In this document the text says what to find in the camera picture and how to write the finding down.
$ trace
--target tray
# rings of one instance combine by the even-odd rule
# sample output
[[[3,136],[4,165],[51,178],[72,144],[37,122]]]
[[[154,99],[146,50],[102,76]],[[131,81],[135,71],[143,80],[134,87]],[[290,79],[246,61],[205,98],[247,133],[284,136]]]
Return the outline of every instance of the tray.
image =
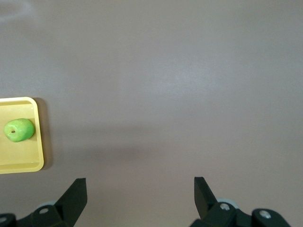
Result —
[[[4,135],[3,128],[18,118],[29,119],[36,131],[28,140],[14,143]],[[29,97],[0,98],[0,174],[35,172],[43,164],[37,103]]]

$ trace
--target metal fastener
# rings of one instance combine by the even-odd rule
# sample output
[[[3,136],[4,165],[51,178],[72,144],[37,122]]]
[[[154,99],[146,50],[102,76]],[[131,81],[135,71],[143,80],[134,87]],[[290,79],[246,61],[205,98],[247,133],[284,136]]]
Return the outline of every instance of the metal fastener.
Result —
[[[221,209],[223,210],[230,210],[230,207],[226,203],[221,203],[220,204]]]
[[[0,223],[5,222],[6,220],[7,220],[6,217],[1,217],[1,218],[0,218]]]
[[[260,210],[259,214],[260,214],[263,218],[266,218],[266,219],[270,219],[270,218],[271,218],[270,213],[268,213],[266,210]]]

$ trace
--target green apple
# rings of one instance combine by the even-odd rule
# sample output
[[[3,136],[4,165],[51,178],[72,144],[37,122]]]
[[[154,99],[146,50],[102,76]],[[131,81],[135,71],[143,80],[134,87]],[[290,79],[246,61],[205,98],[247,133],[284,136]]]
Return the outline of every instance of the green apple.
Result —
[[[7,122],[4,126],[4,134],[12,142],[21,142],[32,137],[35,127],[29,119],[19,118]]]

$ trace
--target gray table surface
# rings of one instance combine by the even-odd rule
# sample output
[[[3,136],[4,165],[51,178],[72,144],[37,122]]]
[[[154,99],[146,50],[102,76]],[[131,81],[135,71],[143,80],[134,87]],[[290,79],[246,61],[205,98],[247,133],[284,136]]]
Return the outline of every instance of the gray table surface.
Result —
[[[301,0],[0,0],[0,97],[38,99],[46,164],[0,175],[21,218],[86,177],[76,227],[187,227],[194,176],[303,216]]]

